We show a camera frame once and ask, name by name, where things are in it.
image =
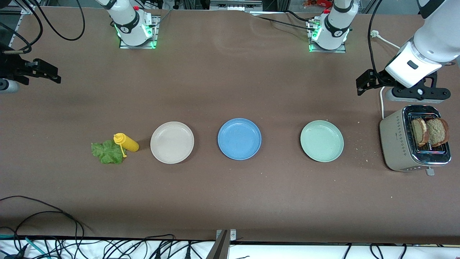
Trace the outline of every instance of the table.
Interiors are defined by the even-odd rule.
[[[438,86],[452,97],[435,105],[450,125],[452,162],[434,177],[402,174],[384,164],[378,90],[356,95],[355,79],[371,67],[369,15],[355,18],[347,53],[332,54],[310,53],[302,29],[238,11],[173,11],[161,23],[157,49],[120,50],[107,12],[84,12],[80,40],[64,41],[45,24],[25,55],[57,66],[62,83],[31,79],[18,93],[0,96],[0,196],[61,207],[92,236],[171,232],[209,239],[216,229],[232,228],[253,241],[460,242],[457,66],[439,71]],[[46,13],[67,37],[79,33],[78,9]],[[269,17],[301,25],[286,14]],[[419,16],[374,20],[398,45],[422,24]],[[36,36],[33,16],[19,32]],[[381,41],[373,46],[383,69],[397,50]],[[385,113],[405,105],[386,101]],[[263,137],[245,161],[228,159],[217,146],[220,126],[237,117],[255,122]],[[342,155],[330,163],[313,161],[300,147],[303,126],[318,119],[344,136]],[[168,121],[187,124],[195,135],[192,154],[176,165],[157,161],[149,148],[153,131]],[[121,165],[102,165],[90,144],[117,132],[141,148]],[[44,209],[23,200],[1,206],[1,221],[11,225]],[[63,217],[43,215],[22,233],[73,235],[73,229]]]

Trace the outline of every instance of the lettuce leaf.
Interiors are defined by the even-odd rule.
[[[106,140],[101,143],[91,143],[92,155],[99,158],[102,164],[121,164],[123,162],[123,154],[120,146],[115,144],[113,140]]]

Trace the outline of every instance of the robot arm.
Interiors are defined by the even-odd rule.
[[[320,20],[321,28],[312,40],[327,50],[340,47],[346,40],[358,8],[358,0],[335,0],[330,13],[323,13],[315,18]]]
[[[418,0],[425,24],[417,30],[385,70],[407,88],[414,86],[460,54],[458,0]]]
[[[358,95],[372,88],[393,86],[387,92],[390,100],[439,103],[450,97],[448,89],[436,88],[436,71],[460,54],[460,27],[456,25],[460,1],[417,0],[417,3],[424,25],[400,48],[384,71],[368,70],[357,78]],[[427,78],[432,80],[431,87],[424,86]]]
[[[118,36],[129,46],[138,46],[152,37],[147,26],[151,24],[150,13],[135,10],[129,0],[96,0],[112,17]]]

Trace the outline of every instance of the toast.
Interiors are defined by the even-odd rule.
[[[417,118],[412,121],[412,130],[414,131],[414,139],[417,142],[419,147],[424,146],[428,143],[430,139],[430,135],[428,133],[428,128],[426,123],[423,119]]]
[[[449,125],[445,120],[441,118],[431,119],[426,122],[426,125],[432,147],[439,147],[449,141]]]

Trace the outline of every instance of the silver toaster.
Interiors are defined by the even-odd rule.
[[[446,165],[450,160],[449,143],[432,147],[430,143],[419,147],[412,130],[412,120],[440,118],[432,106],[409,105],[380,122],[380,140],[388,167],[395,171],[426,170],[434,175],[433,167]]]

